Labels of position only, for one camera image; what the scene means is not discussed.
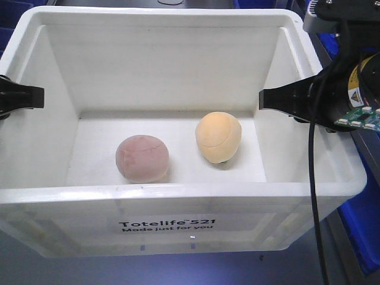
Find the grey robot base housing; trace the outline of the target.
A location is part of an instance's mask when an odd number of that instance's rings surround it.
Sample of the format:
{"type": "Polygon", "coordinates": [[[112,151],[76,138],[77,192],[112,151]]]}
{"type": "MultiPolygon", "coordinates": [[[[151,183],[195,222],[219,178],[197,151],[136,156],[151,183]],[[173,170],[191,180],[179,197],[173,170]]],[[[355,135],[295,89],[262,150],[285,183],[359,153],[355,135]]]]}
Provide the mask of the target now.
{"type": "Polygon", "coordinates": [[[357,47],[378,49],[379,1],[310,1],[303,29],[348,34],[357,47]]]}

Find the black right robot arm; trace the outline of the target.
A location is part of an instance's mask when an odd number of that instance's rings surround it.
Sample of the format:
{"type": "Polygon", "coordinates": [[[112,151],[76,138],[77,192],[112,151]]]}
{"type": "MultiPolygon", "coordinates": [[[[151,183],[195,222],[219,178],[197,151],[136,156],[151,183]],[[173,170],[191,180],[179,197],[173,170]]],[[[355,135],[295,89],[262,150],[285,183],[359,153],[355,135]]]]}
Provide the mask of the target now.
{"type": "Polygon", "coordinates": [[[333,132],[379,132],[379,54],[366,51],[335,58],[319,74],[259,92],[259,109],[315,121],[333,132]]]}

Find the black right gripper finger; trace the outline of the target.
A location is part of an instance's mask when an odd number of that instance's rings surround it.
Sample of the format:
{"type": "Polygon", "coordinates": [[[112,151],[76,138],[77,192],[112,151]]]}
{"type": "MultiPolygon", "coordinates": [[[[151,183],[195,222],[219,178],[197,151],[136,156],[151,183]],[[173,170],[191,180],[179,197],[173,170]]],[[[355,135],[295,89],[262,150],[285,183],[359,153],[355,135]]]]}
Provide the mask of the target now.
{"type": "Polygon", "coordinates": [[[289,116],[311,116],[321,80],[316,76],[259,92],[259,110],[276,110],[289,116]]]}

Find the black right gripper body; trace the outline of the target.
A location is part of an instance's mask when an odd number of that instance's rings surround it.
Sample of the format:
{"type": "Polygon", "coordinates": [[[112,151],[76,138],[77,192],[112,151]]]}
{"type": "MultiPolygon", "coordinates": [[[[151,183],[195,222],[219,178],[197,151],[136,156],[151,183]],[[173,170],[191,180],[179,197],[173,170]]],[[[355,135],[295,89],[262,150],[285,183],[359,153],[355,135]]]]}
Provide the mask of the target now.
{"type": "Polygon", "coordinates": [[[349,76],[358,56],[338,55],[318,75],[295,83],[292,94],[292,117],[300,123],[312,121],[331,132],[350,132],[348,125],[336,125],[353,106],[349,102],[349,76]]]}

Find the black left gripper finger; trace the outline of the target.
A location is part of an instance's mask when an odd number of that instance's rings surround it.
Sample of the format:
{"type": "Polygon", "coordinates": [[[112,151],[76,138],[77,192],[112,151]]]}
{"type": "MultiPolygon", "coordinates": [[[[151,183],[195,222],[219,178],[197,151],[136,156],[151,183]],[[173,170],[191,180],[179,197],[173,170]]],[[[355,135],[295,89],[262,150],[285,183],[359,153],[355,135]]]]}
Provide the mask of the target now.
{"type": "Polygon", "coordinates": [[[45,90],[41,87],[22,85],[1,76],[1,117],[8,118],[21,109],[43,109],[45,90]]]}

